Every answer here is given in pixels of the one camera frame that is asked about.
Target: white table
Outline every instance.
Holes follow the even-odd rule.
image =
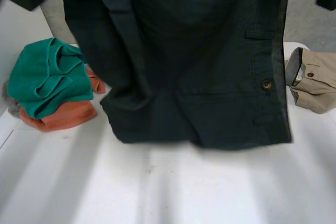
[[[336,110],[317,115],[288,92],[293,144],[200,151],[122,144],[101,97],[69,130],[0,118],[0,224],[336,223]]]

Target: beige pants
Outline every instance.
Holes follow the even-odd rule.
[[[295,49],[286,64],[286,85],[297,106],[317,114],[336,108],[336,54]]]

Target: brown button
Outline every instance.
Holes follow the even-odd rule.
[[[270,81],[263,81],[261,83],[261,88],[263,90],[270,90],[272,88],[272,83]]]

